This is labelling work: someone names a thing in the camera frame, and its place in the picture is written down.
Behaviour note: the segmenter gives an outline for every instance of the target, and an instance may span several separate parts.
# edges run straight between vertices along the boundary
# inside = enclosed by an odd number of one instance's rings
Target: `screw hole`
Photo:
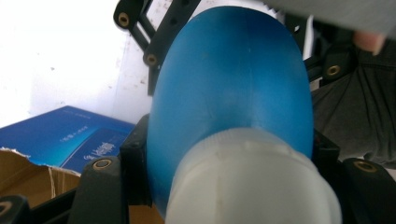
[[[338,65],[331,66],[329,69],[327,69],[327,75],[329,76],[335,76],[341,71],[341,67]]]
[[[355,161],[353,164],[356,167],[358,167],[359,169],[363,170],[364,172],[367,172],[367,173],[375,173],[376,172],[376,168],[372,164],[370,164],[366,161]]]
[[[129,25],[129,17],[125,12],[121,12],[119,15],[119,23],[122,27],[127,27]]]
[[[102,159],[93,164],[94,170],[103,170],[111,164],[111,160]]]
[[[150,54],[148,56],[148,64],[149,65],[154,65],[156,63],[157,63],[157,57],[155,57],[155,55],[153,55],[153,54]]]

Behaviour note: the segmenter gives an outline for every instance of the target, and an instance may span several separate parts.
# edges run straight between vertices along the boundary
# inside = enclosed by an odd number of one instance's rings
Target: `white plastic cap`
[[[337,198],[303,154],[270,133],[231,129],[195,145],[177,168],[168,224],[341,223]]]

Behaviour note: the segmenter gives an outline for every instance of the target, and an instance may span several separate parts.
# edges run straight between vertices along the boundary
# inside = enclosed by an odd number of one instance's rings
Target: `black fabric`
[[[396,41],[373,56],[357,50],[357,69],[312,92],[315,128],[341,148],[396,169]]]

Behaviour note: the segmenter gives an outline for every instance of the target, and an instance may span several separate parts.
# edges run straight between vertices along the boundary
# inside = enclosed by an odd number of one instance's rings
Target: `black plastic part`
[[[343,162],[346,195],[357,223],[396,223],[396,182],[380,165],[348,159]]]
[[[65,224],[70,215],[76,190],[72,189],[32,209],[35,223]]]
[[[119,158],[90,161],[81,175],[67,223],[128,223],[128,219]]]
[[[30,224],[33,223],[29,204],[21,195],[0,198],[0,223]]]
[[[114,22],[121,28],[121,29],[128,29],[132,30],[137,23],[137,20],[140,17],[140,13],[143,10],[143,0],[121,0],[117,4],[116,10],[113,14]],[[120,23],[119,16],[121,13],[125,13],[128,15],[128,25],[123,26]]]
[[[139,22],[142,25],[142,27],[145,29],[146,34],[148,34],[148,37],[151,39],[155,35],[155,29],[152,26],[151,22],[149,21],[148,17],[143,14],[139,18]]]
[[[323,77],[323,86],[351,73],[357,66],[353,32],[317,21],[313,28],[313,55],[305,60],[309,79]]]
[[[314,131],[314,149],[312,162],[317,166],[321,175],[332,174],[338,164],[340,147],[318,131]]]
[[[132,28],[130,33],[134,37],[134,40],[136,41],[137,45],[139,45],[139,47],[142,50],[145,50],[149,46],[149,42],[147,41],[147,39],[145,38],[145,36],[142,34],[142,32],[139,30],[137,26]]]
[[[151,206],[149,178],[146,163],[146,141],[149,115],[144,116],[134,127],[120,147],[120,160],[125,179],[125,190],[130,205]]]
[[[201,0],[174,0],[163,17],[156,34],[152,37],[143,56],[143,61],[150,67],[148,95],[154,94],[165,56],[178,32],[189,21],[200,2]],[[154,57],[155,61],[150,60],[149,56]]]
[[[297,17],[291,14],[285,15],[285,26],[293,35],[301,53],[304,52],[306,23],[307,18]]]

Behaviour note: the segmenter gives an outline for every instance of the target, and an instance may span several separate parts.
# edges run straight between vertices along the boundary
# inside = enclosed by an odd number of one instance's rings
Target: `blue box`
[[[36,165],[81,174],[88,161],[118,155],[133,128],[132,123],[65,106],[0,129],[0,148],[13,149]]]

